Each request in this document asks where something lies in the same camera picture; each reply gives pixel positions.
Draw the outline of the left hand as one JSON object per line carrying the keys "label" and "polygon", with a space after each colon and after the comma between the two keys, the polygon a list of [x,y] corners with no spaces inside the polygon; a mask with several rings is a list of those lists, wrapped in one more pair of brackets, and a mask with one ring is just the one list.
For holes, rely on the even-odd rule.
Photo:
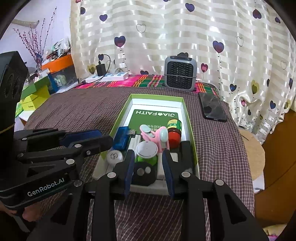
{"label": "left hand", "polygon": [[[9,216],[15,216],[15,210],[7,209],[2,202],[0,202],[1,211],[7,213]],[[41,202],[27,206],[23,211],[22,217],[24,220],[32,222],[37,221],[42,217]]]}

